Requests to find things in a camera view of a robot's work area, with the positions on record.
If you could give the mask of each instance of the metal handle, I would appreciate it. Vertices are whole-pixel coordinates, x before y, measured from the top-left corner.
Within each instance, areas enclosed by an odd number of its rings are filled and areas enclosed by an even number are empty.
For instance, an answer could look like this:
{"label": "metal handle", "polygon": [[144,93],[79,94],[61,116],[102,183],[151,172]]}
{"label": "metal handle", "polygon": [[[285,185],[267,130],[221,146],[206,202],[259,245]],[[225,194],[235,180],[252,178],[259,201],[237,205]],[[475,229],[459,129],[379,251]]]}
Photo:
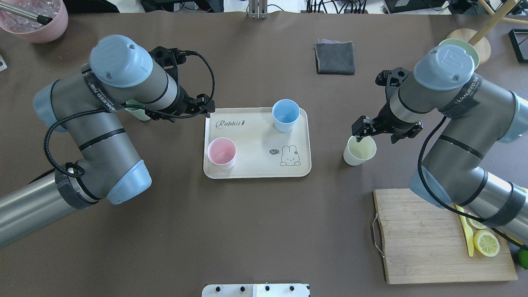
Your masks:
{"label": "metal handle", "polygon": [[4,10],[13,14],[16,14],[18,16],[21,16],[23,18],[26,18],[28,20],[31,20],[33,22],[37,22],[42,25],[47,25],[51,21],[53,21],[53,18],[47,17],[44,15],[36,14],[27,10],[23,10],[22,8],[16,7],[14,5],[5,3],[0,1],[0,10]]}
{"label": "metal handle", "polygon": [[376,235],[374,234],[374,223],[377,221],[378,217],[379,217],[378,213],[376,212],[376,215],[374,216],[374,220],[372,221],[372,243],[374,244],[376,249],[378,249],[378,252],[380,252],[381,258],[385,259],[385,253],[380,249],[380,247],[376,243]]}

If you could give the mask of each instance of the yellow knife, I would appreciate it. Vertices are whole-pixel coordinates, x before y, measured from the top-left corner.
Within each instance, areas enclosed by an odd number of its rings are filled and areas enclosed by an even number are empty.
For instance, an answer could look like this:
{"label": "yellow knife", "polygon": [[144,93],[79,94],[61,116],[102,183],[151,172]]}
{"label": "yellow knife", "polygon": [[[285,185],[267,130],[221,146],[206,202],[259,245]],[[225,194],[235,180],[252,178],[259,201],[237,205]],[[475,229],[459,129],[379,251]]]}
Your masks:
{"label": "yellow knife", "polygon": [[[455,205],[458,211],[464,212],[462,207]],[[467,253],[470,257],[473,257],[475,246],[473,245],[473,229],[467,224],[466,217],[460,216],[462,222],[462,229],[464,230],[464,236],[466,237]]]}

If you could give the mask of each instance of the pink cup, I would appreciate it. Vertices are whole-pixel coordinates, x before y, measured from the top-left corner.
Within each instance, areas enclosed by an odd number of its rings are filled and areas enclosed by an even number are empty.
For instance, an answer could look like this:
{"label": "pink cup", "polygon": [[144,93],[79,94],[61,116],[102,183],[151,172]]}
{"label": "pink cup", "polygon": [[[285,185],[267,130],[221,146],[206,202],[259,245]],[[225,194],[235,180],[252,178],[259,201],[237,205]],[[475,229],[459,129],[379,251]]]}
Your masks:
{"label": "pink cup", "polygon": [[[18,4],[22,1],[26,0],[2,0],[5,3],[18,6]],[[1,11],[0,13],[0,27],[4,29],[5,31],[9,32],[10,34],[32,43],[46,43],[53,41],[57,38],[59,38],[65,31],[66,27],[68,26],[68,12],[66,11],[66,7],[64,5],[64,2],[60,0],[61,7],[59,8],[59,12],[57,15],[53,18],[53,21],[51,21],[46,26],[37,29],[35,31],[27,32],[27,33],[17,33],[10,31],[6,25],[4,25],[2,21],[2,15],[6,14],[6,12]]]}
{"label": "pink cup", "polygon": [[225,137],[217,138],[207,147],[207,157],[221,170],[233,167],[237,155],[237,146],[234,142]]}

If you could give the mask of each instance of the light green cup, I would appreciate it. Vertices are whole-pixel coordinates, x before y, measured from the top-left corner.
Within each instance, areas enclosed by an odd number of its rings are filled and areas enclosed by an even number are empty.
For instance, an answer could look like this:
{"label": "light green cup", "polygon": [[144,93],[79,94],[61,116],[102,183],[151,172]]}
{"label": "light green cup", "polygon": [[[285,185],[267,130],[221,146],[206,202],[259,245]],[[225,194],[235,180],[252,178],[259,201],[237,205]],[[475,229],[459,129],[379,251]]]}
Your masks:
{"label": "light green cup", "polygon": [[[143,106],[143,104],[141,104],[141,103],[139,103],[139,102],[137,102],[137,101],[135,101],[133,99],[127,101],[127,104]],[[150,120],[150,117],[145,114],[145,111],[143,109],[139,109],[139,108],[125,108],[125,109],[126,109],[126,111],[131,113],[133,116],[135,116],[139,120]]]}
{"label": "light green cup", "polygon": [[462,39],[457,39],[457,38],[445,39],[444,41],[440,42],[439,45],[443,45],[443,44],[453,44],[460,48],[463,48],[466,51],[466,54],[470,55],[471,58],[473,59],[473,64],[474,64],[473,70],[477,69],[478,64],[480,63],[480,57],[478,55],[477,50],[471,44],[467,43],[466,41]]}

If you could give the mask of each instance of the cup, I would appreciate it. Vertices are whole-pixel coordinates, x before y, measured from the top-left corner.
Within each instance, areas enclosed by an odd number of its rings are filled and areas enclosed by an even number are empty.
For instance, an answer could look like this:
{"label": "cup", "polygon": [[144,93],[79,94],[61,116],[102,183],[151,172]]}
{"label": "cup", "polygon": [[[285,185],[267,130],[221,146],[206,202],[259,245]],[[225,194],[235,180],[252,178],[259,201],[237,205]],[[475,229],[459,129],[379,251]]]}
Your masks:
{"label": "cup", "polygon": [[[3,0],[5,3],[18,6],[20,3],[25,3],[25,0]],[[40,0],[29,0],[32,5],[42,5]],[[4,20],[8,18],[7,12],[0,11],[0,27],[10,34],[16,36],[19,39],[33,42],[33,43],[46,43],[53,41],[59,38],[65,31],[68,26],[68,12],[66,11],[66,6],[62,0],[52,0],[50,1],[53,4],[59,5],[59,11],[57,15],[53,16],[53,21],[49,24],[26,33],[19,33],[11,30]]]}
{"label": "cup", "polygon": [[356,166],[372,159],[376,155],[376,142],[372,137],[364,137],[357,142],[356,136],[351,136],[346,143],[343,158],[348,165]]}
{"label": "cup", "polygon": [[233,140],[225,137],[217,138],[207,147],[207,157],[211,163],[221,170],[233,167],[237,156],[237,146]]}
{"label": "cup", "polygon": [[[134,99],[127,101],[126,104],[143,105],[143,104],[135,101]],[[126,111],[128,111],[130,114],[132,114],[133,116],[135,116],[139,120],[150,120],[150,117],[145,114],[145,111],[143,109],[135,108],[135,107],[127,107],[125,109],[126,109]]]}
{"label": "cup", "polygon": [[466,41],[462,39],[457,39],[457,38],[445,39],[442,42],[440,42],[439,45],[443,45],[443,44],[453,44],[453,45],[463,48],[466,51],[466,54],[471,56],[471,58],[473,59],[473,64],[474,64],[473,70],[475,70],[478,67],[478,64],[480,63],[480,56],[477,50],[471,44],[467,43]]}
{"label": "cup", "polygon": [[281,132],[288,132],[293,129],[299,118],[300,108],[295,101],[282,99],[273,105],[271,113],[275,120],[275,128]]}

